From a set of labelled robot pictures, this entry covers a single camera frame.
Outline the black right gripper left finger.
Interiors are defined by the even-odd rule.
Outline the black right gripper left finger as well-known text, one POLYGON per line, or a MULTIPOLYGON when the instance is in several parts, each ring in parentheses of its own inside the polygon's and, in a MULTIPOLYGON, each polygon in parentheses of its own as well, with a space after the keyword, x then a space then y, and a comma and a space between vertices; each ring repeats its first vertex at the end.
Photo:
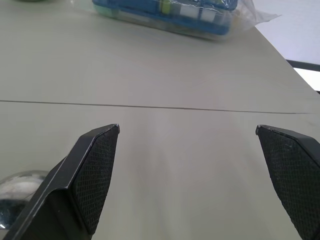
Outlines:
POLYGON ((118 124, 81 135, 50 171, 29 170, 0 182, 3 240, 90 240, 109 191, 118 124))

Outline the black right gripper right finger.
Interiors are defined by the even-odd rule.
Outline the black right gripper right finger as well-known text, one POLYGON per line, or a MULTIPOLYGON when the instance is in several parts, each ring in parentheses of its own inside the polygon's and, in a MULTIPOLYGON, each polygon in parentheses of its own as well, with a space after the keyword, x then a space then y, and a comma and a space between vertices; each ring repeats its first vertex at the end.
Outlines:
POLYGON ((311 136, 269 125, 255 134, 273 188, 303 240, 320 238, 320 144, 311 136))

